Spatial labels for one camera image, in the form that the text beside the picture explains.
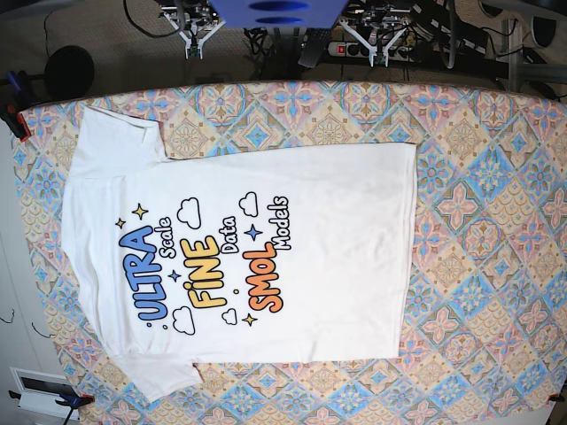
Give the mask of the patterned tablecloth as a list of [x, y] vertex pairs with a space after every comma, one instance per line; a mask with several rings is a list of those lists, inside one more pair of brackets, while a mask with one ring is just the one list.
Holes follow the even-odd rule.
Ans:
[[330, 143], [417, 147], [416, 239], [400, 355], [202, 364], [147, 401], [102, 351], [61, 248], [84, 103], [24, 112], [16, 188], [47, 339], [94, 397], [86, 424], [460, 424], [548, 417], [566, 378], [566, 106], [482, 89], [373, 82], [202, 85], [99, 97], [165, 125], [176, 158]]

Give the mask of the blue plastic box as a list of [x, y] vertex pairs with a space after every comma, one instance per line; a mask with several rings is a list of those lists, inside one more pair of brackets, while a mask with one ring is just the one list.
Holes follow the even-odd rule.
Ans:
[[332, 28], [346, 0], [212, 0], [210, 4], [230, 28]]

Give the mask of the clamp at table bottom-left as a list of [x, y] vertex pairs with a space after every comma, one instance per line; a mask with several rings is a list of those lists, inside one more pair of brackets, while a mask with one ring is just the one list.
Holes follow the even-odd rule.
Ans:
[[92, 396], [80, 397], [64, 393], [40, 393], [9, 390], [9, 397], [18, 401], [20, 410], [62, 419], [63, 424], [79, 420], [79, 409], [94, 402]]

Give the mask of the white wall outlet panel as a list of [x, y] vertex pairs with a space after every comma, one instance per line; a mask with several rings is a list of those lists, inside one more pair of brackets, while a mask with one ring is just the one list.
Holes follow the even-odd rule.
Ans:
[[28, 413], [39, 413], [64, 419], [69, 407], [61, 406], [61, 394], [74, 395], [74, 389], [63, 375], [46, 374], [10, 367], [19, 394], [18, 408]]

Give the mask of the clamp at table bottom-right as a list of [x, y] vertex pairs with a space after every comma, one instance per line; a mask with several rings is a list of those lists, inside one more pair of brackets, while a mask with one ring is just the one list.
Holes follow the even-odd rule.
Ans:
[[562, 394], [553, 394], [548, 397], [548, 401], [555, 403], [563, 403], [566, 401], [566, 399]]

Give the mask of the white printed T-shirt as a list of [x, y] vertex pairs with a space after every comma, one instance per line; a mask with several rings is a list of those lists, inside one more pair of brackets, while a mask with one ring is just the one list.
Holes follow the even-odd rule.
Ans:
[[157, 122], [88, 107], [62, 247], [98, 341], [156, 400], [199, 363], [396, 357], [416, 195], [412, 143], [170, 159]]

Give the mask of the clamp at table top-left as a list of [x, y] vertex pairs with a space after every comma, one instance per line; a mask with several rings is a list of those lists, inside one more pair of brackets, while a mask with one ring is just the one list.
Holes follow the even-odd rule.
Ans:
[[22, 76], [23, 73], [10, 71], [7, 73], [7, 78], [1, 80], [2, 86], [10, 85], [13, 89], [13, 102], [1, 103], [1, 120], [20, 141], [24, 142], [30, 137], [30, 130], [20, 111], [29, 107], [29, 92]]

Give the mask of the black round stool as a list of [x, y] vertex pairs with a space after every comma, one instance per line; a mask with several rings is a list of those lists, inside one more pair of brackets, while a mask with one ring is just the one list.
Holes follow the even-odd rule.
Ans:
[[69, 85], [72, 89], [88, 90], [94, 81], [94, 61], [83, 47], [67, 45], [49, 57], [43, 75], [48, 89]]

